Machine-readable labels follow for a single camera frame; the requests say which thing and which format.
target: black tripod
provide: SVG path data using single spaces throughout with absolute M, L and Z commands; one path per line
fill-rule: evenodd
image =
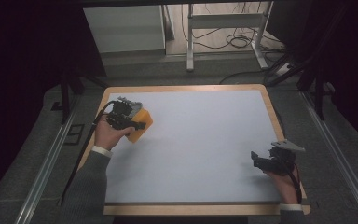
M 285 74 L 277 77 L 271 81 L 266 79 L 264 85 L 267 87 L 273 87 L 282 81 L 285 81 L 287 78 L 292 77 L 295 74 L 303 71 L 303 74 L 300 80 L 297 82 L 297 88 L 300 91 L 307 91 L 310 88 L 313 80 L 315 80 L 315 111 L 321 118 L 324 120 L 324 115 L 322 112 L 322 103 L 324 96 L 324 74 L 321 63 L 321 58 L 324 54 L 324 49 L 327 45 L 327 42 L 330 40 L 331 36 L 335 32 L 337 26 L 341 22 L 344 14 L 346 13 L 351 0 L 339 2 L 337 6 L 337 11 L 335 12 L 333 18 L 329 22 L 327 28 L 324 31 L 324 35 L 321 40 L 318 42 L 315 51 L 309 56 L 307 60 L 303 63 L 300 63 L 298 66 L 290 69 Z M 278 65 L 274 65 L 275 67 L 282 67 L 282 65 L 288 60 L 289 55 L 286 54 L 279 61 Z M 271 69 L 267 71 L 266 77 L 272 76 L 276 72 L 276 69 Z

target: table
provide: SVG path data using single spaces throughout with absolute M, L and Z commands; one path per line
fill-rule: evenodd
M 154 87 L 114 87 L 106 89 L 103 99 L 101 100 L 100 109 L 108 101 L 111 93 L 129 93 L 129 92 L 180 92 L 180 91 L 260 91 L 270 122 L 278 140 L 283 140 L 284 136 L 273 111 L 268 93 L 262 85 L 235 85 L 235 86 L 154 86 Z M 84 164 L 90 150 L 93 146 L 93 137 L 81 158 L 79 168 Z M 303 191 L 303 202 L 306 201 L 306 194 Z M 303 205 L 305 214 L 310 212 L 309 205 Z M 247 215 L 278 215 L 278 204 L 128 204 L 128 205 L 107 205 L 104 209 L 106 215 L 122 215 L 122 216 L 213 216 L 213 215 L 229 215 L 229 216 L 247 216 Z

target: yellow object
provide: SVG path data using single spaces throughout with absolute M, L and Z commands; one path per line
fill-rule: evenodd
M 135 143 L 136 141 L 138 141 L 141 135 L 146 132 L 150 125 L 152 125 L 153 120 L 150 117 L 149 112 L 142 108 L 138 113 L 136 113 L 136 115 L 131 119 L 131 121 L 146 123 L 144 129 L 138 129 L 137 131 L 131 133 L 130 136 L 127 136 L 130 142 Z

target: person's left hand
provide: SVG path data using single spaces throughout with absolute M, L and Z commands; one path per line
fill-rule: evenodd
M 126 134 L 133 133 L 134 127 L 128 127 L 123 130 L 116 130 L 109 125 L 106 121 L 107 115 L 102 115 L 98 121 L 98 125 L 95 129 L 95 142 L 94 145 L 102 147 L 106 150 L 112 149 L 117 145 L 118 141 Z

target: white board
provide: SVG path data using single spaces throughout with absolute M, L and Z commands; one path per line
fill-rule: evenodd
M 154 121 L 112 150 L 106 203 L 262 203 L 280 196 L 253 166 L 277 141 L 260 91 L 111 94 L 142 102 Z

